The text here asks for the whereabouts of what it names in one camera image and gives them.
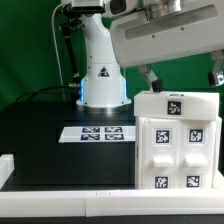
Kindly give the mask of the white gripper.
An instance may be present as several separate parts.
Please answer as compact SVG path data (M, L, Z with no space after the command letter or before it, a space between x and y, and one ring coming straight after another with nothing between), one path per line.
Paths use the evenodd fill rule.
M180 7L153 19L142 9L110 27L117 62L122 67L141 65L139 72L156 93L163 91L163 82L151 63L212 51L209 85L224 84L224 0L180 0Z

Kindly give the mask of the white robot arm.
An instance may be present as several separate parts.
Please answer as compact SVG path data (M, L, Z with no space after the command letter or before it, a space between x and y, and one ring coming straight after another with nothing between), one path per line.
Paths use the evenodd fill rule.
M120 69L138 66L159 92L156 62L211 52L212 86L224 83L224 0L61 0L66 32L84 32L87 74L81 108L111 111L130 103Z

